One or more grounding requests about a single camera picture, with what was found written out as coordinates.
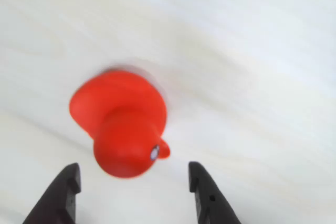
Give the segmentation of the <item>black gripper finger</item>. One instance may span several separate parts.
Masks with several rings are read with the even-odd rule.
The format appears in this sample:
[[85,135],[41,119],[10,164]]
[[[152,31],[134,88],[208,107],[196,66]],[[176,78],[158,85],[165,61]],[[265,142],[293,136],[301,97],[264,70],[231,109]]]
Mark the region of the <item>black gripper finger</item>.
[[80,167],[78,163],[72,163],[55,177],[24,223],[75,223],[76,194],[80,192]]
[[240,224],[225,196],[201,163],[189,162],[188,178],[189,190],[195,196],[198,223]]

